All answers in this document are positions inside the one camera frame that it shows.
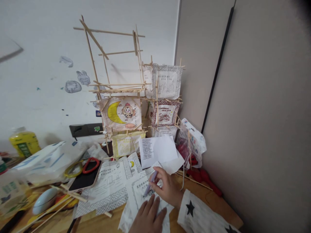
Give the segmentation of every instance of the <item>bottle cap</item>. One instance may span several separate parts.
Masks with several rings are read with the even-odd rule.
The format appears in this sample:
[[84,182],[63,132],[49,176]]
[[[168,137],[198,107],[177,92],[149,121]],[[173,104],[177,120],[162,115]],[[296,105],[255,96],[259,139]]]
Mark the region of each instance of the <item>bottle cap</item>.
[[12,128],[12,130],[13,130],[14,133],[19,133],[19,132],[25,131],[26,128],[25,128],[25,126],[14,127],[14,128]]

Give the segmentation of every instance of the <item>smartphone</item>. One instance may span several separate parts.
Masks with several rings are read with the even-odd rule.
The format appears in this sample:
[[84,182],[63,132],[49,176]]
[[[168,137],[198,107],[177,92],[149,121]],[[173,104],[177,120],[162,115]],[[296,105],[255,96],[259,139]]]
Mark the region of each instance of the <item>smartphone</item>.
[[[99,173],[99,170],[101,167],[101,163],[102,163],[102,161],[100,160],[99,166],[94,171],[92,171],[91,173],[88,173],[88,174],[81,173],[80,175],[78,175],[74,179],[72,184],[70,185],[68,191],[69,192],[79,192],[79,191],[82,191],[82,190],[87,189],[87,188],[92,188],[95,185],[95,182],[97,180],[98,173]],[[87,170],[90,170],[95,166],[96,166],[96,161],[91,161],[87,166]]]

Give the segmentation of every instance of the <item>gray wall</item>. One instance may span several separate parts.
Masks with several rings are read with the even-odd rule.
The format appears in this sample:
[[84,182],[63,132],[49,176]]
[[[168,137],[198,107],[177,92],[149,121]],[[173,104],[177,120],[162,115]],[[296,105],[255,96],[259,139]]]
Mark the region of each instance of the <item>gray wall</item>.
[[[219,28],[225,31],[230,11],[225,9],[224,23],[216,17],[223,9],[207,4],[182,1],[176,62],[182,56],[188,72],[181,115],[198,129],[219,55],[205,39]],[[216,25],[193,43],[187,29],[199,32],[209,24],[209,14],[194,20],[206,11],[213,13]],[[310,232],[310,25],[296,1],[236,3],[204,129],[208,149],[203,166],[250,232]],[[220,50],[219,43],[212,43]],[[198,94],[191,91],[194,86],[206,90],[199,94],[202,100],[193,101]]]

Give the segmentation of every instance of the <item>human hand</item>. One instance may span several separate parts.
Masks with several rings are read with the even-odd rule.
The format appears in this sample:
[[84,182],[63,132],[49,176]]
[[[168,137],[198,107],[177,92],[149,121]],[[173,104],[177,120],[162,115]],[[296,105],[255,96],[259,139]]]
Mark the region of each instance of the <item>human hand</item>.
[[[184,194],[177,188],[172,180],[172,177],[160,167],[153,167],[158,174],[155,177],[154,182],[150,182],[152,175],[149,178],[149,184],[151,188],[167,203],[174,206],[178,210],[180,209],[181,201]],[[160,188],[157,183],[162,180],[163,185]]]
[[162,223],[166,215],[166,208],[161,210],[159,215],[156,217],[160,204],[160,198],[155,199],[155,195],[152,194],[149,201],[145,201],[140,207],[136,218],[129,230],[129,233],[136,232],[152,232],[152,233],[161,233],[162,232]]

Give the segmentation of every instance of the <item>yellow bottle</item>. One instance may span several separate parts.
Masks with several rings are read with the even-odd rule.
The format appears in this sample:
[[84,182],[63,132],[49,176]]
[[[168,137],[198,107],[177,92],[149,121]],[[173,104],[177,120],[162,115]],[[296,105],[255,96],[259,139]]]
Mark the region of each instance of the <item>yellow bottle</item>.
[[24,126],[13,128],[13,131],[14,134],[10,136],[9,140],[20,157],[28,158],[41,150],[35,133],[26,131]]

